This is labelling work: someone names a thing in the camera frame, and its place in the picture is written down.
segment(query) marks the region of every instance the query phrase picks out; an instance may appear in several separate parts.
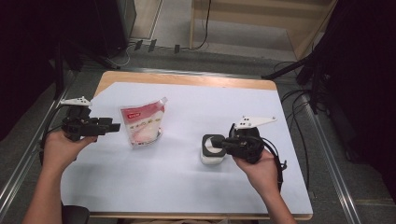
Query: plastic packaging bag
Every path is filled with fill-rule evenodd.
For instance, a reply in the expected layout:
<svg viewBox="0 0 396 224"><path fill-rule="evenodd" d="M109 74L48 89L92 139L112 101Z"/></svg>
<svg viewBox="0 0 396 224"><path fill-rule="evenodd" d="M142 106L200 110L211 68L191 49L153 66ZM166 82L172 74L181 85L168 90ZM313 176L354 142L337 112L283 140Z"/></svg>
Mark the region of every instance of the plastic packaging bag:
<svg viewBox="0 0 396 224"><path fill-rule="evenodd" d="M167 101L166 97L163 97L147 105L125 106L120 109L126 132L133 146L148 145L162 135L160 125Z"/></svg>

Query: floor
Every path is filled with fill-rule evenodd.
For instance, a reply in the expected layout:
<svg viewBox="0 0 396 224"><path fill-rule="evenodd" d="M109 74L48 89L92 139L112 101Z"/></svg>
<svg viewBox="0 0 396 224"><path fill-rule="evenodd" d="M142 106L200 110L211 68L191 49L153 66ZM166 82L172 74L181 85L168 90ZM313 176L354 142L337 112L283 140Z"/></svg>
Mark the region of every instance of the floor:
<svg viewBox="0 0 396 224"><path fill-rule="evenodd" d="M149 3L149 0L135 1L136 8L139 8L139 4ZM221 22L209 23L208 39L204 48L197 51L185 50L175 54L173 52L175 45L181 47L189 45L191 1L152 0L151 3L153 3L151 6L154 7L147 8L151 12L147 16L150 17L148 23L154 25L145 32L134 33L132 41L143 39L145 44L149 44L150 40L157 39L157 48L153 52L148 52L147 46L143 46L141 50L130 48L128 53L112 58L111 62L125 64L121 68L122 70L146 69L148 71L151 69L155 71L162 69L209 73L214 76L230 74L234 77L260 78L258 75L271 74L274 70L287 65L287 63L278 63L296 61L284 30L235 26ZM197 21L195 27L197 36L203 35L203 22ZM221 29L224 30L216 32L216 34L210 32ZM217 43L219 37L216 35L224 34L226 30L229 32L230 29L240 35L226 35L225 43L227 44ZM71 85L66 96L68 98L80 95L85 95L87 98L92 97L95 86L105 70L97 63L87 60L84 62L82 71L76 75L77 79ZM295 83L294 78L295 74L291 72L276 80L280 97L289 91L301 88ZM2 167L7 168L2 172L4 174L2 174L0 183L2 186L5 186L7 179L12 177L12 170L19 167L20 158L25 157L26 154L23 149L30 144L30 138L21 139L21 136L35 134L40 118L45 116L46 109L50 108L52 104L50 98L52 94L53 87L50 87L16 125L12 134L0 143L2 156L11 158L4 165L2 163ZM284 104L285 116L292 110L292 100L289 99ZM306 100L309 99L301 99L299 104ZM295 129L295 125L290 130L290 135L304 178L309 177L310 179L308 192L314 209L312 219L301 221L301 223L394 223L396 206L389 197L380 174L367 164L355 164L346 159L342 143L327 115L325 113L312 115L311 110L307 107L297 115L296 119L301 125L303 137L307 143L308 157L304 151L302 137ZM2 207L2 211L7 210L6 214L0 216L2 223L21 222L39 172L39 163L34 156L29 168L25 176L22 177L22 182L19 183L18 193L11 195L12 203ZM340 201L342 199L340 195L350 197L353 204L348 208L352 208L352 210L346 209L345 201ZM351 219L351 213L358 217ZM117 223L117 220L93 217L90 219L90 223Z"/></svg>

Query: table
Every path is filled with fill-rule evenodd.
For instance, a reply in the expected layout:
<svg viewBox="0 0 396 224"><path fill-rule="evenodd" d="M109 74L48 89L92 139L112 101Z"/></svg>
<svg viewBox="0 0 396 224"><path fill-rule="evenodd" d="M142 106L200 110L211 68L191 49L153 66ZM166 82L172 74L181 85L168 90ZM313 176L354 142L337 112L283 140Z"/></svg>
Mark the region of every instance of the table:
<svg viewBox="0 0 396 224"><path fill-rule="evenodd" d="M282 195L298 219L312 207L290 139L276 85L268 80L106 72L92 99L91 117L121 122L120 106L166 96L163 136L132 148L125 128L100 136L65 171L64 204L93 217L264 219L268 212L245 174L226 156L219 165L200 161L206 133L227 135L242 116L277 117L259 127L288 161Z"/></svg>
<svg viewBox="0 0 396 224"><path fill-rule="evenodd" d="M288 32L294 54L299 60L311 48L319 32L324 32L336 2L336 0L213 0L209 20L284 28ZM208 3L208 0L192 1L190 48L193 43L194 20L206 20Z"/></svg>

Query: logo on pouch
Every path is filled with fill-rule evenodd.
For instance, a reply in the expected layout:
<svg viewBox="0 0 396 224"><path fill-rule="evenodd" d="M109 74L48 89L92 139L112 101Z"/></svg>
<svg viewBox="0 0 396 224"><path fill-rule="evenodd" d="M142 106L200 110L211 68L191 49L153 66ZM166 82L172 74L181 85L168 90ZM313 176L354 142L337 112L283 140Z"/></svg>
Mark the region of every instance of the logo on pouch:
<svg viewBox="0 0 396 224"><path fill-rule="evenodd" d="M128 119L133 119L133 118L137 118L140 116L140 113L133 113L133 114L129 114L127 115Z"/></svg>

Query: gray carpet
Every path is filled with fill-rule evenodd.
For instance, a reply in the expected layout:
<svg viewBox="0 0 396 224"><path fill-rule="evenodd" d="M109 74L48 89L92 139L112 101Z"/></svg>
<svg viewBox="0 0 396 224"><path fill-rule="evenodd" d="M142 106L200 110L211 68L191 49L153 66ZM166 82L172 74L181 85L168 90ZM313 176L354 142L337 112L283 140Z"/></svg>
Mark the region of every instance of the gray carpet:
<svg viewBox="0 0 396 224"><path fill-rule="evenodd" d="M154 52L147 52L147 47L143 47L138 51L130 50L130 55L131 61L123 66L121 70L149 68L219 73L220 76L231 74L233 77L260 78L262 74L271 74L274 66L278 63L277 61L258 58L198 51L182 51L179 54L174 54L172 49L155 49ZM126 62L127 58L125 58L125 55L120 54L112 60L123 63ZM84 64L81 72L77 75L76 82L70 88L67 98L84 95L86 98L91 99L101 75L106 71L101 65L88 59L84 59ZM276 81L280 97L288 91L300 89L296 85L294 77L294 73L289 73ZM32 134L44 117L46 109L50 106L53 91L53 87L50 87L44 92L35 105L15 126L11 134L0 143L0 153L2 155L0 184L4 185L7 182L17 166L24 149L30 142ZM292 100L293 97L284 104L286 116L291 112ZM312 196L311 203L314 210L313 218L308 221L301 221L301 223L347 223L345 212L340 204L323 152L318 143L318 137L314 132L308 114L303 110L296 118L299 121L307 144L310 170L309 192ZM396 220L396 206L390 201L390 196L382 183L380 174L367 164L354 164L347 161L342 143L332 126L332 122L325 113L319 113L318 118L326 133L339 169L355 201L361 223L394 223ZM301 136L295 127L293 125L290 134L304 178L307 179L304 148ZM39 161L36 159L24 178L21 188L7 210L2 223L21 222L30 202L39 169ZM114 218L91 218L90 223L117 223L117 220ZM261 221L261 223L270 223L270 221Z"/></svg>

